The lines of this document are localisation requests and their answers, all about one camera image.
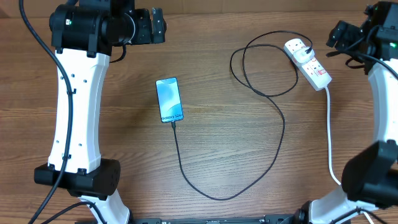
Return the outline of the Samsung Galaxy smartphone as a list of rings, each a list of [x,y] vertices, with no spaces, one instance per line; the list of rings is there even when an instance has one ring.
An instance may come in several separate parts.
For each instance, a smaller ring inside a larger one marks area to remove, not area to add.
[[[155,86],[161,122],[171,123],[182,120],[184,115],[177,79],[172,77],[157,80]]]

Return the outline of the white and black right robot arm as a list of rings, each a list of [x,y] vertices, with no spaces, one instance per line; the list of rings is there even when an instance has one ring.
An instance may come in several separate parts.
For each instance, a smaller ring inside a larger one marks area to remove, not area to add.
[[[369,147],[350,159],[341,184],[328,195],[308,201],[291,223],[350,223],[367,213],[397,205],[397,3],[368,5],[359,27],[339,21],[331,30],[327,57],[345,54],[359,62],[373,94],[374,134]]]

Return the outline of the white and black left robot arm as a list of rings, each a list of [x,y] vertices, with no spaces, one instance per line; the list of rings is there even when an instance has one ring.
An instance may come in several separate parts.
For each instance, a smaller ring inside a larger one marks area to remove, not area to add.
[[[100,153],[101,93],[114,47],[165,41],[163,11],[138,9],[133,1],[68,1],[51,14],[49,26],[58,75],[56,127],[48,161],[35,169],[34,180],[66,189],[96,223],[133,223],[117,190],[121,165]]]

